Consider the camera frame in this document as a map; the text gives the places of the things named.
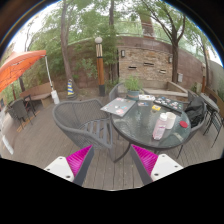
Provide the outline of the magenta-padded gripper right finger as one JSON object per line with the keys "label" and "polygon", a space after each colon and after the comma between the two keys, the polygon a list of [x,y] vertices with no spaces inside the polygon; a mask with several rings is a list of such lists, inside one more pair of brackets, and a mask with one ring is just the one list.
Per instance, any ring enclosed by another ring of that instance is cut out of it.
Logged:
{"label": "magenta-padded gripper right finger", "polygon": [[130,153],[144,185],[182,169],[180,164],[166,154],[156,155],[136,145],[131,145]]}

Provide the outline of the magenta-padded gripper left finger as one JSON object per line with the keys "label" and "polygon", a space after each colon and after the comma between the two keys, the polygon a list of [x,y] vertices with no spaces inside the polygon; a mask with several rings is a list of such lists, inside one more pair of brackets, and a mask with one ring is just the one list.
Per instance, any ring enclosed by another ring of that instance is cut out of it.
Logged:
{"label": "magenta-padded gripper left finger", "polygon": [[45,171],[81,186],[93,156],[94,148],[89,145],[68,157],[57,157],[45,168]]}

